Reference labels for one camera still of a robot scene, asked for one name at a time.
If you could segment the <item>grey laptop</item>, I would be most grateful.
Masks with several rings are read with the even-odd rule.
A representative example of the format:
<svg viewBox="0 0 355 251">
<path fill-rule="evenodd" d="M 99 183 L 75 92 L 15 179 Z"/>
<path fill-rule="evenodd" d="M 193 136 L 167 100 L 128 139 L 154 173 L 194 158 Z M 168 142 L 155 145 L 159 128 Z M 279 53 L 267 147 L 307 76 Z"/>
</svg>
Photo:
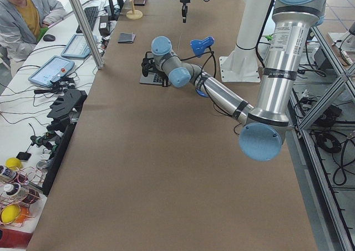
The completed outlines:
<svg viewBox="0 0 355 251">
<path fill-rule="evenodd" d="M 166 74 L 174 86 L 182 84 L 182 77 L 187 72 L 181 66 L 178 56 L 173 51 L 171 40 L 166 36 L 158 36 L 151 43 L 151 52 L 155 62 L 155 73 L 144 77 L 141 73 L 141 84 L 154 84 L 162 86 L 160 76 Z"/>
</svg>

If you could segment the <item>blue desk lamp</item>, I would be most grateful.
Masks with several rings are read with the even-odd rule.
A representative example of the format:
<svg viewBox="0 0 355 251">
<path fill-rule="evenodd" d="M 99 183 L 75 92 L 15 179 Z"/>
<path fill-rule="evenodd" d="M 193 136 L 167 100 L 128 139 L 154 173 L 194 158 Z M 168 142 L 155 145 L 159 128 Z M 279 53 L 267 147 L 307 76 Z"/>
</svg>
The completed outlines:
<svg viewBox="0 0 355 251">
<path fill-rule="evenodd" d="M 215 43 L 215 40 L 212 36 L 208 36 L 204 39 L 193 39 L 190 41 L 190 47 L 194 52 L 196 57 L 201 57 L 205 53 L 205 49 L 209 49 L 210 57 L 214 60 L 214 66 L 216 69 L 216 59 L 214 56 L 214 51 L 212 51 L 211 46 Z"/>
</svg>

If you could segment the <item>wooden stand with round base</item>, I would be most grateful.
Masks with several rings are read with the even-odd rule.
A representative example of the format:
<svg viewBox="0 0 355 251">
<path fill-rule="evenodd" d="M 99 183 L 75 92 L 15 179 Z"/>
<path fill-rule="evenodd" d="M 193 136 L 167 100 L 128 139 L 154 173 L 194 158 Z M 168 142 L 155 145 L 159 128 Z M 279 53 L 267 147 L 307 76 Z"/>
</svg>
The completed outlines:
<svg viewBox="0 0 355 251">
<path fill-rule="evenodd" d="M 129 0 L 131 10 L 127 11 L 126 17 L 131 20 L 137 20 L 143 17 L 143 13 L 135 8 L 134 0 Z"/>
</svg>

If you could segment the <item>grey folded cloth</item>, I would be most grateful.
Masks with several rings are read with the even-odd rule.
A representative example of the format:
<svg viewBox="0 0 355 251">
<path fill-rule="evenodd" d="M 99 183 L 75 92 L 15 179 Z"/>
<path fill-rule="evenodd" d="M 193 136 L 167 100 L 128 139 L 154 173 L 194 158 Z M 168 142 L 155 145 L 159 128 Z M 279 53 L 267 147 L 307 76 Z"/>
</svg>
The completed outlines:
<svg viewBox="0 0 355 251">
<path fill-rule="evenodd" d="M 135 33 L 124 33 L 121 32 L 119 35 L 118 43 L 133 43 L 135 40 Z"/>
</svg>

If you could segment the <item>black monitor stand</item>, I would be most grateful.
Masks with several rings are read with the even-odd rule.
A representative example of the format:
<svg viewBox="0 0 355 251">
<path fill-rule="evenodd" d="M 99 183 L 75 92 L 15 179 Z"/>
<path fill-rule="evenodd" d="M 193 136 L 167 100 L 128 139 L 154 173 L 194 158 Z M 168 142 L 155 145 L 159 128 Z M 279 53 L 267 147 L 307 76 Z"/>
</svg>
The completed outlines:
<svg viewBox="0 0 355 251">
<path fill-rule="evenodd" d="M 108 0 L 109 10 L 108 16 L 110 21 L 117 21 L 120 16 L 121 9 L 124 5 L 124 0 Z"/>
</svg>

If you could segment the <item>black power adapter box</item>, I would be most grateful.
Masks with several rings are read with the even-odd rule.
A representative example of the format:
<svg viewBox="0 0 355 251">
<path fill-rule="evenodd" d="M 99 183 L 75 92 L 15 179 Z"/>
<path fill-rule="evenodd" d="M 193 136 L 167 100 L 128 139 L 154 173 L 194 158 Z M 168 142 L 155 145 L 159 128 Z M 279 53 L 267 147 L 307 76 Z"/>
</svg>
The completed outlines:
<svg viewBox="0 0 355 251">
<path fill-rule="evenodd" d="M 110 19 L 108 15 L 100 16 L 99 33 L 101 36 L 105 36 L 105 37 L 110 35 Z"/>
</svg>

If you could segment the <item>teach pendant tablet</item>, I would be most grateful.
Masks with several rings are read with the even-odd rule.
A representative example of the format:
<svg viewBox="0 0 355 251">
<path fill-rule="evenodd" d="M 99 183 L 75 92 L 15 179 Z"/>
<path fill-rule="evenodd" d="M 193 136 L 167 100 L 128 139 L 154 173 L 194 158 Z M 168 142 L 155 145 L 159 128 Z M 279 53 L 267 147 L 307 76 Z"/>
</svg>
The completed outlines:
<svg viewBox="0 0 355 251">
<path fill-rule="evenodd" d="M 28 81 L 37 86 L 51 86 L 53 82 L 64 77 L 74 67 L 74 61 L 60 56 L 53 56 L 47 63 L 35 71 Z"/>
<path fill-rule="evenodd" d="M 90 48 L 83 34 L 74 34 L 61 53 L 68 59 L 86 59 L 89 55 Z"/>
</svg>

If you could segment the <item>black computer keyboard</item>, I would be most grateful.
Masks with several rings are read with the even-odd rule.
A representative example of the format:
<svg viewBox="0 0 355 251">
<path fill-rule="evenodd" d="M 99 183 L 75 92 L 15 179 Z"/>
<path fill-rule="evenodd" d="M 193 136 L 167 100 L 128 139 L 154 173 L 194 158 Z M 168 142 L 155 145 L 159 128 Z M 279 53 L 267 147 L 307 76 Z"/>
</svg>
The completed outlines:
<svg viewBox="0 0 355 251">
<path fill-rule="evenodd" d="M 84 14 L 88 20 L 91 31 L 94 29 L 97 17 L 99 13 L 98 6 L 91 6 L 84 8 Z"/>
</svg>

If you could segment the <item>black slotted tool rack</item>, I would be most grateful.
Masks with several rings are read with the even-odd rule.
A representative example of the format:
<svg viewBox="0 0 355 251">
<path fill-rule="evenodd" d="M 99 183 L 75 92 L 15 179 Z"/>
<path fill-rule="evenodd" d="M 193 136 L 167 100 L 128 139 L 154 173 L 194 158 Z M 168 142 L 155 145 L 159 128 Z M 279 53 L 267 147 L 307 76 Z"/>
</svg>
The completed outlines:
<svg viewBox="0 0 355 251">
<path fill-rule="evenodd" d="M 60 138 L 59 146 L 54 151 L 52 162 L 42 185 L 42 192 L 45 196 L 48 196 L 50 193 L 74 132 L 76 122 L 72 121 L 72 115 L 81 113 L 87 96 L 86 91 L 68 89 L 62 96 L 58 96 L 58 98 L 50 106 L 51 111 L 47 117 L 51 118 L 52 122 L 47 127 L 47 130 L 60 131 L 63 135 Z"/>
</svg>

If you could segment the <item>near teach pendant tablet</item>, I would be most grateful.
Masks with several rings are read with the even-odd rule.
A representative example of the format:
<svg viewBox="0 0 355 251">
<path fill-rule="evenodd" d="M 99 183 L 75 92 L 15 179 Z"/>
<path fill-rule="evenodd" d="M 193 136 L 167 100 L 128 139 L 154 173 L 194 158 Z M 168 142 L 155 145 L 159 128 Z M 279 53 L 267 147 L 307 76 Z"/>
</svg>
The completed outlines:
<svg viewBox="0 0 355 251">
<path fill-rule="evenodd" d="M 74 67 L 74 61 L 60 56 L 53 56 L 47 63 L 35 71 L 28 81 L 37 86 L 51 86 L 53 82 L 64 77 Z"/>
</svg>

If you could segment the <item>black computer mouse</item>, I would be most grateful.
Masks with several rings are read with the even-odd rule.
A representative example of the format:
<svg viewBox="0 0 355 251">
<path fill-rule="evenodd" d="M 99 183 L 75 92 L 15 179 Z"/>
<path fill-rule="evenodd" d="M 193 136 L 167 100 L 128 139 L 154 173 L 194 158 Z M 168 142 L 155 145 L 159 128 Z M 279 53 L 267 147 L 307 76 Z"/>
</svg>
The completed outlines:
<svg viewBox="0 0 355 251">
<path fill-rule="evenodd" d="M 56 37 L 54 35 L 52 35 L 52 34 L 46 34 L 46 35 L 43 36 L 43 40 L 45 42 L 53 42 L 53 41 L 56 40 Z"/>
</svg>

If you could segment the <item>seated person in grey jacket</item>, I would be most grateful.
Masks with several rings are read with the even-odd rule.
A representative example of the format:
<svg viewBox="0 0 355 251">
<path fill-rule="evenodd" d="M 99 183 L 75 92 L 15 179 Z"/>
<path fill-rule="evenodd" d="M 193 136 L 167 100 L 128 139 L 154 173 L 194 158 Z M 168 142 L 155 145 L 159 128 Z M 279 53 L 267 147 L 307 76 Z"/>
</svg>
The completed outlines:
<svg viewBox="0 0 355 251">
<path fill-rule="evenodd" d="M 14 77 L 36 47 L 40 34 L 66 14 L 58 0 L 1 0 L 1 47 Z"/>
</svg>

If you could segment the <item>yellow ball near rack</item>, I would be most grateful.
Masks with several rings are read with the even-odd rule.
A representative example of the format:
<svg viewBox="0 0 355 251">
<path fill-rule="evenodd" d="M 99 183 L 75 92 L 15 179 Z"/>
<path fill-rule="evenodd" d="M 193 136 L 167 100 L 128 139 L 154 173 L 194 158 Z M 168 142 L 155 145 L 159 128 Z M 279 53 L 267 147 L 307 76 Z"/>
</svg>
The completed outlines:
<svg viewBox="0 0 355 251">
<path fill-rule="evenodd" d="M 21 169 L 23 167 L 22 161 L 16 157 L 8 158 L 5 162 L 5 165 L 11 169 Z"/>
</svg>

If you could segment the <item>white label bottle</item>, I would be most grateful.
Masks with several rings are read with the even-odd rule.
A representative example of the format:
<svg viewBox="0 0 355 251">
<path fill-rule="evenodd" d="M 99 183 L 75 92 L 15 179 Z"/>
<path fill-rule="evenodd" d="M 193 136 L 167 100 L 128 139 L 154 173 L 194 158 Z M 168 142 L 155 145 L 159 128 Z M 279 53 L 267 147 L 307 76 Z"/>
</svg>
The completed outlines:
<svg viewBox="0 0 355 251">
<path fill-rule="evenodd" d="M 11 182 L 16 179 L 17 172 L 6 166 L 0 165 L 0 176 L 1 176 L 1 181 Z"/>
</svg>

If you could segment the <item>aluminium frame post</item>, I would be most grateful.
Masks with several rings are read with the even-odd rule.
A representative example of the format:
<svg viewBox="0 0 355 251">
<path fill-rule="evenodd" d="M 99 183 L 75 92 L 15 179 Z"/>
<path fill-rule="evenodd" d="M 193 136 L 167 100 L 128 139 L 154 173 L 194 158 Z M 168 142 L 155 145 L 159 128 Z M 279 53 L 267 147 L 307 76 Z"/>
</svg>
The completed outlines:
<svg viewBox="0 0 355 251">
<path fill-rule="evenodd" d="M 88 47 L 91 51 L 91 54 L 94 58 L 94 62 L 98 69 L 102 69 L 104 66 L 103 59 L 100 55 L 99 49 L 97 47 L 96 41 L 94 40 L 94 36 L 92 34 L 92 30 L 90 29 L 89 22 L 86 18 L 80 0 L 69 0 L 69 3 L 73 9 L 75 17 L 80 25 L 80 28 L 84 34 L 85 40 L 88 44 Z"/>
</svg>

